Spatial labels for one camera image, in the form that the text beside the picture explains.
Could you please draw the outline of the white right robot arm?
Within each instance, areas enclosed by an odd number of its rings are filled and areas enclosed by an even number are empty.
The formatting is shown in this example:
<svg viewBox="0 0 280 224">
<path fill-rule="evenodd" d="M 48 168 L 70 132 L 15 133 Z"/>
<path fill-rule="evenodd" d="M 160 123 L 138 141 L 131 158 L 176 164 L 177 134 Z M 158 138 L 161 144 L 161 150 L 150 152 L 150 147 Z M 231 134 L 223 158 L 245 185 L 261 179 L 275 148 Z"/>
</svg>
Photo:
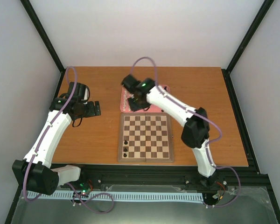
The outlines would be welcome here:
<svg viewBox="0 0 280 224">
<path fill-rule="evenodd" d="M 206 110 L 183 103 L 151 78 L 140 81 L 129 74 L 122 80 L 121 85 L 133 95 L 129 105 L 138 106 L 137 111 L 154 105 L 181 125 L 181 140 L 192 149 L 198 173 L 204 178 L 212 178 L 216 165 L 210 153 L 210 121 Z"/>
</svg>

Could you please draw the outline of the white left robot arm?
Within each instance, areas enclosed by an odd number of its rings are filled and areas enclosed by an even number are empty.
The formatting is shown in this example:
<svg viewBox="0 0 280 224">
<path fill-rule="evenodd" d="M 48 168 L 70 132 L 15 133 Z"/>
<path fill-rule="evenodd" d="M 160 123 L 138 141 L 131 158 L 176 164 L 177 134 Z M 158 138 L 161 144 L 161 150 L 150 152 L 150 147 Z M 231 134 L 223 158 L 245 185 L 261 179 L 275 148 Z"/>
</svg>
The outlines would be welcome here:
<svg viewBox="0 0 280 224">
<path fill-rule="evenodd" d="M 82 188 L 88 176 L 79 165 L 65 165 L 52 168 L 52 159 L 59 141 L 68 126 L 75 127 L 75 121 L 99 116 L 98 101 L 90 101 L 87 85 L 70 82 L 68 91 L 54 98 L 49 107 L 47 121 L 36 142 L 23 160 L 15 160 L 12 171 L 24 192 L 52 195 L 68 182 Z"/>
</svg>

